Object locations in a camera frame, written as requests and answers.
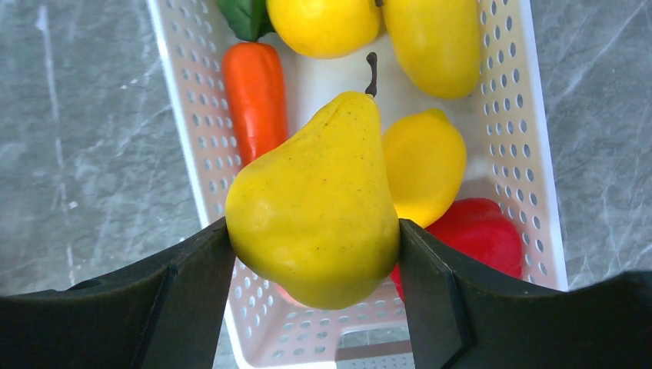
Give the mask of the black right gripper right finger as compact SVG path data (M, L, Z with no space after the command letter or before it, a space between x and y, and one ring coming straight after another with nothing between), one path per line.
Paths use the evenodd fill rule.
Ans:
M401 220L401 283L418 368L649 368L651 273L556 291Z

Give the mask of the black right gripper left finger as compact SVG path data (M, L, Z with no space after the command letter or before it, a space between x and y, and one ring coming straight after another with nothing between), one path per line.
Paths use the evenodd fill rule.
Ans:
M225 220L68 290L1 299L3 368L210 368L235 254Z

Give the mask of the yellow toy pear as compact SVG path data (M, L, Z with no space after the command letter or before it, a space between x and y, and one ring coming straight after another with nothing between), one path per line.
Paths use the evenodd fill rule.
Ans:
M362 302L398 260L376 93L371 80L365 91L337 95L244 167L226 197L238 259L310 308Z

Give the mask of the red toy pepper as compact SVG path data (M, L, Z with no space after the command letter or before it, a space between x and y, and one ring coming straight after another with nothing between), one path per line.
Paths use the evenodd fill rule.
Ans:
M487 198L396 200L394 207L399 218L424 226L456 251L513 278L522 278L519 230L496 202Z

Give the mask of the pink toy peach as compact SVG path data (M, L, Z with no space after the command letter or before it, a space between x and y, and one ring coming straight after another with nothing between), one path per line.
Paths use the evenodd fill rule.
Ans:
M299 301L296 301L281 285L275 284L274 285L276 288L276 291L279 293L279 296L284 300L287 301L289 304L293 304L294 306L300 307L300 308L305 308L305 305L302 304Z

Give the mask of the yellow toy lemon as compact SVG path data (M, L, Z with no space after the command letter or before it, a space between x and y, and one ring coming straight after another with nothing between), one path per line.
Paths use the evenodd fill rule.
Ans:
M438 108L408 115L383 134L389 188L399 218L425 228L454 202L463 182L467 148Z

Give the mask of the orange toy carrot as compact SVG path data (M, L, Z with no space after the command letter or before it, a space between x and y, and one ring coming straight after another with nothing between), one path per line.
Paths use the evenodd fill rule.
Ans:
M288 139L281 59L272 46L242 42L222 59L225 92L243 165Z

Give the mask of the green toy vegetable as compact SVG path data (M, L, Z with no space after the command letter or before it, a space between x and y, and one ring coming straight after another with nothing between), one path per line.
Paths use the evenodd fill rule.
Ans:
M257 42L268 33L275 33L265 0L216 0L235 36L246 42Z

